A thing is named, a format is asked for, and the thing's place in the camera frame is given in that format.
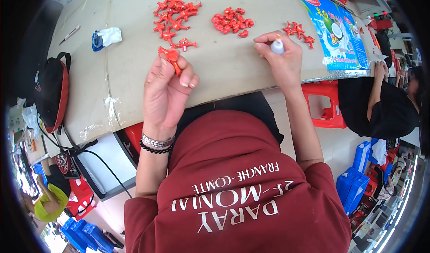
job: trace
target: woman in yellow shirt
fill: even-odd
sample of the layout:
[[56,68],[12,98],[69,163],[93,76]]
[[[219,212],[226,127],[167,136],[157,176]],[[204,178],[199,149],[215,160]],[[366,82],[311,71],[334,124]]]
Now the woman in yellow shirt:
[[57,163],[49,158],[42,161],[48,187],[43,183],[43,177],[38,176],[36,181],[42,189],[43,195],[33,204],[31,196],[23,192],[23,200],[28,210],[43,222],[55,221],[63,212],[69,202],[71,192],[69,180],[64,178]]

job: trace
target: hand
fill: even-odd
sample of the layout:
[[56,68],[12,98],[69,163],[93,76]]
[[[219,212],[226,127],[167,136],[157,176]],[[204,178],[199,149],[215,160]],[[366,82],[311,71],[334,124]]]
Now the hand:
[[[277,35],[281,36],[284,44],[285,52],[282,55],[276,54],[270,49],[270,44]],[[303,53],[301,46],[279,30],[260,35],[254,39],[254,42],[255,50],[269,62],[276,83],[284,94],[292,88],[301,88],[300,71]]]
[[384,77],[385,77],[384,65],[385,64],[381,61],[376,62],[375,71],[374,71],[375,82],[382,83],[382,81],[384,81]]
[[184,57],[178,57],[178,65],[182,69],[179,78],[173,65],[166,61],[166,56],[160,54],[145,80],[143,132],[155,140],[164,141],[175,135],[187,99],[200,82],[193,66]]
[[36,177],[36,184],[41,186],[41,185],[45,185],[45,183],[43,182],[43,177],[41,175],[37,175]]

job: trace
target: black bead bracelet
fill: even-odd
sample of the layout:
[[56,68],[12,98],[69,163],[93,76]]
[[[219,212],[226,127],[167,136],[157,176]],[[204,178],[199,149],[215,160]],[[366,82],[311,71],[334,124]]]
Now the black bead bracelet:
[[140,141],[139,141],[139,144],[140,144],[140,146],[141,146],[144,150],[149,151],[149,152],[151,152],[151,153],[155,153],[155,154],[164,154],[164,153],[169,153],[169,151],[170,151],[170,150],[172,149],[172,147],[173,147],[173,145],[171,145],[171,146],[169,146],[168,148],[158,150],[158,149],[153,149],[153,148],[150,148],[150,147],[145,146],[145,145],[143,144],[142,140],[140,140]]

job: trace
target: black shirt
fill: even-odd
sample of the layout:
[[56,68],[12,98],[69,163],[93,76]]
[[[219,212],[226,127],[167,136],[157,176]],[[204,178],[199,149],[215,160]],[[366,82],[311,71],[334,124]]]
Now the black shirt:
[[408,135],[419,126],[418,112],[406,93],[382,82],[381,101],[367,119],[367,106],[374,78],[338,80],[339,108],[347,126],[359,136],[392,139]]

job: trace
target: yellow shirt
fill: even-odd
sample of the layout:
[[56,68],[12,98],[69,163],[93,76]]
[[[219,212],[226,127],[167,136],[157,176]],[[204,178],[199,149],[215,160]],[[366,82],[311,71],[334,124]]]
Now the yellow shirt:
[[67,197],[66,194],[56,186],[48,184],[48,190],[50,190],[55,195],[57,201],[60,203],[60,207],[57,211],[48,214],[43,207],[43,203],[49,202],[49,197],[44,193],[34,204],[34,214],[43,222],[52,222],[56,220],[69,202],[69,197]]

